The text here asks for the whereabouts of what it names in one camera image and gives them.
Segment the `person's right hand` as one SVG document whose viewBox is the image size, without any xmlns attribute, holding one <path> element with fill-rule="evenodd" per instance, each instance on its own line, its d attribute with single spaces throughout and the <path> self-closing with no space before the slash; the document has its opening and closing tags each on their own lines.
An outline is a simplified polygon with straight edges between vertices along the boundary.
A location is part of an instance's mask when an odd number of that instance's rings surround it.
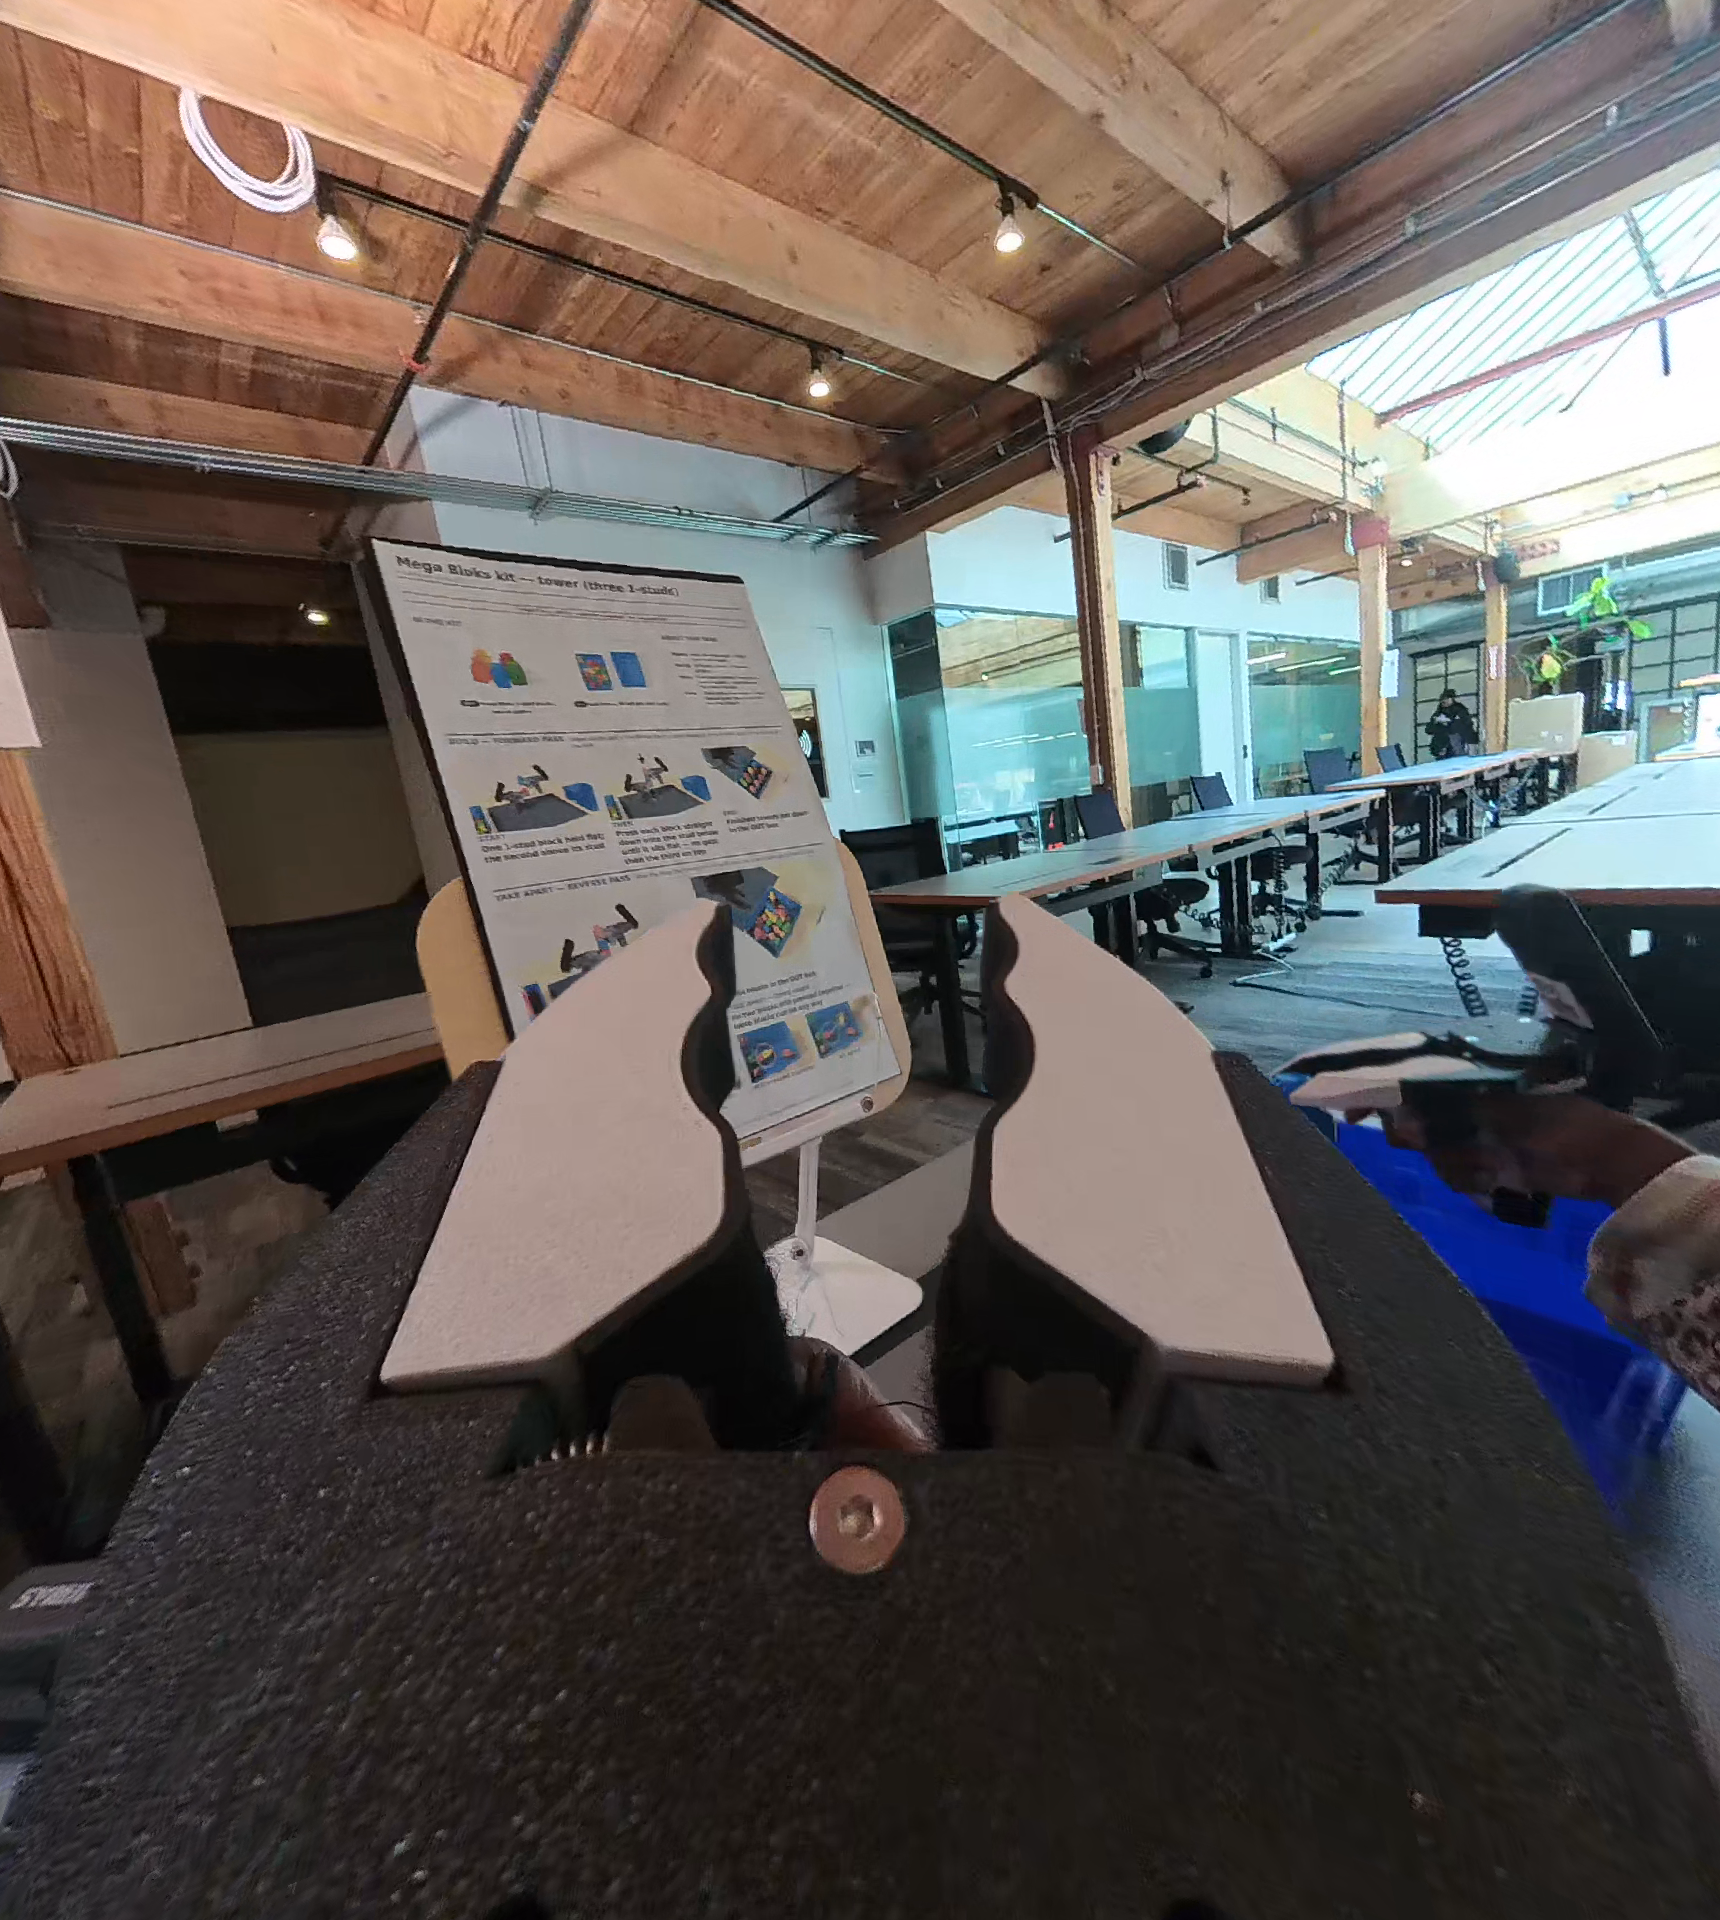
<svg viewBox="0 0 1720 1920">
<path fill-rule="evenodd" d="M 1433 1145 L 1432 1165 L 1460 1193 L 1540 1193 L 1621 1207 L 1690 1142 L 1577 1092 L 1507 1092 L 1477 1103 L 1468 1142 Z"/>
</svg>

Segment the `black office chair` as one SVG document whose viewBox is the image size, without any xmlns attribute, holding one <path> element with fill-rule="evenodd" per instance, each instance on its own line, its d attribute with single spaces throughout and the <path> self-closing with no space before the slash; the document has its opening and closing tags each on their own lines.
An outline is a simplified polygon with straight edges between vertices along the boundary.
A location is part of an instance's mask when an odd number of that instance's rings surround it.
<svg viewBox="0 0 1720 1920">
<path fill-rule="evenodd" d="M 1142 945 L 1160 957 L 1197 957 L 1201 976 L 1212 976 L 1212 952 L 1181 931 L 1181 918 L 1197 918 L 1197 908 L 1212 895 L 1212 882 L 1197 870 L 1172 866 L 1136 866 L 1117 882 L 1136 882 L 1112 906 L 1091 908 L 1091 931 L 1128 966 L 1142 957 Z"/>
<path fill-rule="evenodd" d="M 837 840 L 867 882 L 905 1022 L 915 1022 L 928 1012 L 940 1016 L 942 1074 L 955 1090 L 965 1090 L 969 998 L 961 986 L 961 957 L 974 945 L 969 917 L 947 917 L 936 906 L 905 906 L 899 895 L 876 899 L 895 884 L 947 876 L 942 822 L 842 827 Z"/>
</svg>

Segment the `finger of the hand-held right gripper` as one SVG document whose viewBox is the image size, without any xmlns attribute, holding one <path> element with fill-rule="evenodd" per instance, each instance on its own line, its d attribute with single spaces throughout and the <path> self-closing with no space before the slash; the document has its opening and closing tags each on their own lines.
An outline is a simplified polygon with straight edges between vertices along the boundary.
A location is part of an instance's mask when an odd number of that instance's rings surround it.
<svg viewBox="0 0 1720 1920">
<path fill-rule="evenodd" d="M 1331 1116 L 1391 1112 L 1403 1090 L 1481 1083 L 1481 1067 L 1467 1058 L 1296 1058 L 1289 1074 L 1289 1099 Z"/>
<path fill-rule="evenodd" d="M 1381 1039 L 1306 1047 L 1292 1058 L 1292 1074 L 1414 1074 L 1422 1063 L 1448 1063 L 1449 1071 L 1523 1071 L 1528 1063 L 1536 1063 L 1536 1047 L 1500 1047 L 1467 1031 L 1400 1031 Z"/>
</svg>

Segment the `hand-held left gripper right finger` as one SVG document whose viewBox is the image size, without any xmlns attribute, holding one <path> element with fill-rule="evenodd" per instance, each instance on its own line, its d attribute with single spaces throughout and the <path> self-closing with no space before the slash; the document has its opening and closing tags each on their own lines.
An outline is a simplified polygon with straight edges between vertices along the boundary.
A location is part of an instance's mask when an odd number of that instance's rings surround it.
<svg viewBox="0 0 1720 1920">
<path fill-rule="evenodd" d="M 1036 899 L 982 926 L 985 1083 L 931 1322 L 942 1442 L 1156 1442 L 1194 1385 L 1317 1393 L 1336 1345 L 1212 1041 Z"/>
</svg>

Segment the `wooden top office desk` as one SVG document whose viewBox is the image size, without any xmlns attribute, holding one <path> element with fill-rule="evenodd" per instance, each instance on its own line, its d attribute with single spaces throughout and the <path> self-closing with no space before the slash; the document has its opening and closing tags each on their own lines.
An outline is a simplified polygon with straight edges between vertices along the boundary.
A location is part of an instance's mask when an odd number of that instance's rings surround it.
<svg viewBox="0 0 1720 1920">
<path fill-rule="evenodd" d="M 1510 889 L 1577 906 L 1675 1047 L 1720 1050 L 1720 758 L 1628 770 L 1377 889 L 1427 939 L 1487 939 Z"/>
<path fill-rule="evenodd" d="M 1104 832 L 1063 850 L 895 884 L 876 899 L 899 895 L 905 906 L 936 906 L 947 917 L 988 917 L 1003 899 L 1040 899 L 1053 917 L 1073 917 L 1123 895 L 1136 882 L 1117 876 L 1136 866 L 1197 859 L 1215 884 L 1221 945 L 1212 945 L 1212 962 L 1246 962 L 1263 952 L 1255 939 L 1255 861 L 1276 856 L 1285 870 L 1296 870 L 1304 876 L 1301 917 L 1317 918 L 1322 894 L 1318 834 L 1328 827 L 1368 827 L 1365 802 L 1292 798 L 1188 811 L 1171 822 Z"/>
<path fill-rule="evenodd" d="M 246 1165 L 327 1171 L 339 1204 L 428 1103 L 448 1071 L 428 998 L 238 1026 L 97 1067 L 38 1074 L 0 1103 L 0 1183 L 62 1171 L 138 1403 L 174 1403 L 129 1242 L 133 1213 L 174 1188 Z"/>
<path fill-rule="evenodd" d="M 1336 785 L 1317 785 L 1318 802 L 1365 802 L 1373 876 L 1391 882 L 1396 811 L 1407 809 L 1414 827 L 1414 861 L 1427 866 L 1448 850 L 1477 844 L 1517 811 L 1536 811 L 1577 785 L 1577 750 L 1495 750 L 1455 753 L 1396 772 L 1357 772 Z"/>
</svg>

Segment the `blue plastic bin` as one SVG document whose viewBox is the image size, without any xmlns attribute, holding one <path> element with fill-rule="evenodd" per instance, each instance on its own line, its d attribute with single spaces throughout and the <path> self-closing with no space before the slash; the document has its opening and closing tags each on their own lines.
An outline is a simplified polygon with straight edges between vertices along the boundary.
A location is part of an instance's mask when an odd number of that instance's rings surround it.
<svg viewBox="0 0 1720 1920">
<path fill-rule="evenodd" d="M 1585 1293 L 1601 1204 L 1555 1201 L 1542 1229 L 1495 1220 L 1377 1124 L 1306 1112 L 1507 1336 L 1613 1513 L 1667 1451 L 1684 1381 L 1621 1336 Z"/>
</svg>

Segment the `printed instruction sheet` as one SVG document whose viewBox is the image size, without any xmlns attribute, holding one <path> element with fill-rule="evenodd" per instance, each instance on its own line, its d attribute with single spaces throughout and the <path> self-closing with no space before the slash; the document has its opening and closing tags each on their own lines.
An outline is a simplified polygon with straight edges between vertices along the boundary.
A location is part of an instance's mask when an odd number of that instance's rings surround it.
<svg viewBox="0 0 1720 1920">
<path fill-rule="evenodd" d="M 513 1039 L 702 906 L 731 931 L 737 1139 L 772 1156 L 895 1099 L 872 913 L 741 576 L 370 539 L 360 585 Z"/>
</svg>

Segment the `green potted plant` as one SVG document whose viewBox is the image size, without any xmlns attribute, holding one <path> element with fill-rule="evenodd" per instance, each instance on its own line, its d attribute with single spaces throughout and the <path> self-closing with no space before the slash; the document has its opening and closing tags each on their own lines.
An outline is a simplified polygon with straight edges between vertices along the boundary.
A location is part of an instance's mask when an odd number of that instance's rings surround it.
<svg viewBox="0 0 1720 1920">
<path fill-rule="evenodd" d="M 1617 705 L 1630 686 L 1636 645 L 1650 634 L 1653 629 L 1621 603 L 1609 571 L 1593 571 L 1557 609 L 1555 629 L 1523 643 L 1519 661 L 1528 698 L 1573 691 L 1582 686 L 1582 667 L 1593 661 L 1593 698 Z"/>
</svg>

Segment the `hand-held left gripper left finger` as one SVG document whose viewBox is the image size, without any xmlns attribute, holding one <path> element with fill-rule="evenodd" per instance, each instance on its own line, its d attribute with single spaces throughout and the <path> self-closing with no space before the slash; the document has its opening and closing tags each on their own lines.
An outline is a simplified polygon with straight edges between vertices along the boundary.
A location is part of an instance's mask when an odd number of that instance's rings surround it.
<svg viewBox="0 0 1720 1920">
<path fill-rule="evenodd" d="M 731 936 L 724 906 L 690 906 L 502 1050 L 382 1389 L 524 1385 L 581 1435 L 629 1381 L 677 1378 L 720 1442 L 801 1435 L 724 1116 Z"/>
</svg>

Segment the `black charger box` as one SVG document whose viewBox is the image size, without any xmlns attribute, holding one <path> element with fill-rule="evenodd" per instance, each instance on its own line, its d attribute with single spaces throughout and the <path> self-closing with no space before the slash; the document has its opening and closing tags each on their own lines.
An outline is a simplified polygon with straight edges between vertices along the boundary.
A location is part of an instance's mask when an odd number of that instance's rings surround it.
<svg viewBox="0 0 1720 1920">
<path fill-rule="evenodd" d="M 88 1614 L 97 1561 L 53 1561 L 0 1590 L 0 1760 L 32 1755 L 53 1712 L 57 1662 Z"/>
</svg>

